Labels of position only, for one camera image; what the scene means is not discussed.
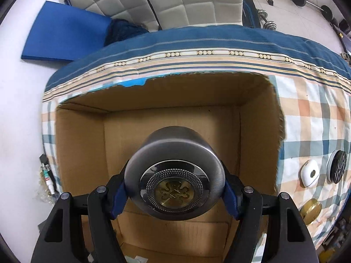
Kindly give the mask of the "small bottles on floor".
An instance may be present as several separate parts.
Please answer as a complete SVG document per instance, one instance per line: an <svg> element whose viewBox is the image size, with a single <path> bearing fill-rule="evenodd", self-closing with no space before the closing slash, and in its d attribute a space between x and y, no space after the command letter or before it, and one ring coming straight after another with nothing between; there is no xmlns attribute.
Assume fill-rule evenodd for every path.
<svg viewBox="0 0 351 263"><path fill-rule="evenodd" d="M41 169L45 183L49 189L49 193L50 195L55 196L55 194L57 193L57 184L54 178L54 174L51 170L49 159L46 154L41 154L39 160L41 163Z"/></svg>

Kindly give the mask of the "black barbell with plates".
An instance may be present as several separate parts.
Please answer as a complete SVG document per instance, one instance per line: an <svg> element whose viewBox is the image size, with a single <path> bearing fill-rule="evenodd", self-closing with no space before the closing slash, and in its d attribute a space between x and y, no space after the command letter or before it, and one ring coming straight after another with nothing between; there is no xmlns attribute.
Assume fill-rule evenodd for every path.
<svg viewBox="0 0 351 263"><path fill-rule="evenodd" d="M321 14L325 18L325 20L331 22L333 19L332 11L326 5L318 6L317 4L311 2L310 0L292 0L292 2L298 7L304 7L306 4L309 4L309 5L317 8L321 12Z"/></svg>

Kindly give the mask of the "grey tufted headboard cushion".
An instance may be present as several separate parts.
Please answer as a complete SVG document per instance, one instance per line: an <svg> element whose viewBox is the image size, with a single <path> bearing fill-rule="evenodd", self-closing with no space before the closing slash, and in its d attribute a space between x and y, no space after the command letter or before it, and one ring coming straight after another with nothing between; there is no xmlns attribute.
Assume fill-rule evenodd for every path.
<svg viewBox="0 0 351 263"><path fill-rule="evenodd" d="M243 0L70 0L72 6L125 19L150 32L187 26L242 24Z"/></svg>

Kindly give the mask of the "gold round compact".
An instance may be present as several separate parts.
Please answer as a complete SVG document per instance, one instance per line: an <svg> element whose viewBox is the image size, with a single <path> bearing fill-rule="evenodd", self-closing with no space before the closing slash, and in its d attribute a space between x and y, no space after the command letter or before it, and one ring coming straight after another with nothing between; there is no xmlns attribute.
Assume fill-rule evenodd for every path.
<svg viewBox="0 0 351 263"><path fill-rule="evenodd" d="M308 200L300 209L304 223L308 226L320 215L322 204L315 198Z"/></svg>

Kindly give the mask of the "chrome dumbbell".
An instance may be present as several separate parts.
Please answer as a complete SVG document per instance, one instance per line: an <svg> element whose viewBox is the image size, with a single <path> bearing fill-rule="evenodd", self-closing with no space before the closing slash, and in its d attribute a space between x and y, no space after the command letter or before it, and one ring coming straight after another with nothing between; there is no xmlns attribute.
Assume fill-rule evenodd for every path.
<svg viewBox="0 0 351 263"><path fill-rule="evenodd" d="M257 9L256 11L259 19L263 21L263 28L267 30L276 31L277 25L274 21L268 20L268 13L266 12L266 10Z"/></svg>

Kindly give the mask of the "plaid checkered bed sheet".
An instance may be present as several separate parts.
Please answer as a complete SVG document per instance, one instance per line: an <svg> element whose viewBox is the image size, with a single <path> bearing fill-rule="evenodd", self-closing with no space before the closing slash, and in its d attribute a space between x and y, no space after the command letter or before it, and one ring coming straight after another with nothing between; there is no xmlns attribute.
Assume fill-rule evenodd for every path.
<svg viewBox="0 0 351 263"><path fill-rule="evenodd" d="M285 137L278 152L276 193L266 195L288 193L299 213L311 198L322 204L318 218L307 226L316 251L350 194L350 67L319 43L279 32L232 25L162 30L115 42L58 70L43 95L42 137L59 196L68 192L61 183L55 139L55 111L62 101L137 80L193 73L269 78L277 90ZM347 153L337 184L327 181L328 159L335 150ZM304 188L300 170L310 159L319 162L319 179ZM88 262L93 262L88 216L82 216L82 225Z"/></svg>

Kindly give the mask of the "white compact case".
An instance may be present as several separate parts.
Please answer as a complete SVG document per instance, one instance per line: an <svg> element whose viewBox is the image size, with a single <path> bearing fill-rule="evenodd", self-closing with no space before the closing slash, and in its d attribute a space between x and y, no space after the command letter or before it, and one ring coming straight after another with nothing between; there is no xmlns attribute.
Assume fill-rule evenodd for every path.
<svg viewBox="0 0 351 263"><path fill-rule="evenodd" d="M308 160L305 164L302 165L300 170L300 179L302 186L304 188L313 187L319 179L319 174L319 162L315 159Z"/></svg>

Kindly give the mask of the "silver metal tin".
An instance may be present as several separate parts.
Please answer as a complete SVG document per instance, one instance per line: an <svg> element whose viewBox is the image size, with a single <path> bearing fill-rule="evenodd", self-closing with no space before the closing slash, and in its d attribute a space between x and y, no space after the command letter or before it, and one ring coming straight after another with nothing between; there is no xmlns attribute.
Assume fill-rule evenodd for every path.
<svg viewBox="0 0 351 263"><path fill-rule="evenodd" d="M196 131L167 126L148 136L127 162L127 195L143 212L168 221L199 217L218 202L225 169Z"/></svg>

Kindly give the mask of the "brown cardboard box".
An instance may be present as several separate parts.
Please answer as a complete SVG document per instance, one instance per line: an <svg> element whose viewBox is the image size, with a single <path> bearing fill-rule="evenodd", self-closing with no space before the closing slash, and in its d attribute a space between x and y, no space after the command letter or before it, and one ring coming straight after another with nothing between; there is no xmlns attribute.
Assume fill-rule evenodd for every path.
<svg viewBox="0 0 351 263"><path fill-rule="evenodd" d="M61 183L73 195L127 171L112 222L121 249L150 262L222 262L237 230L221 167L276 193L285 123L277 90L254 73L167 75L81 93L55 111Z"/></svg>

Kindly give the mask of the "black round patterned compact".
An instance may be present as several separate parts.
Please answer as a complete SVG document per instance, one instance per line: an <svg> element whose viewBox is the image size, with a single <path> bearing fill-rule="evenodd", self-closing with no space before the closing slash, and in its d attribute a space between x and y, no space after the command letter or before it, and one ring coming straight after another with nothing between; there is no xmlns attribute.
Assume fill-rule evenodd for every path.
<svg viewBox="0 0 351 263"><path fill-rule="evenodd" d="M335 150L328 159L327 181L339 183L346 169L347 153L343 150Z"/></svg>

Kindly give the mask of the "blue foam mat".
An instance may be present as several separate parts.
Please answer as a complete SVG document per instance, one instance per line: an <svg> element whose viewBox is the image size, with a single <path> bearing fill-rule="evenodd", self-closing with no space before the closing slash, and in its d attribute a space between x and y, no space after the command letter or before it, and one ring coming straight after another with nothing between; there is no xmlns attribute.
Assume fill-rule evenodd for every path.
<svg viewBox="0 0 351 263"><path fill-rule="evenodd" d="M46 1L27 36L21 58L74 61L104 46L111 18Z"/></svg>

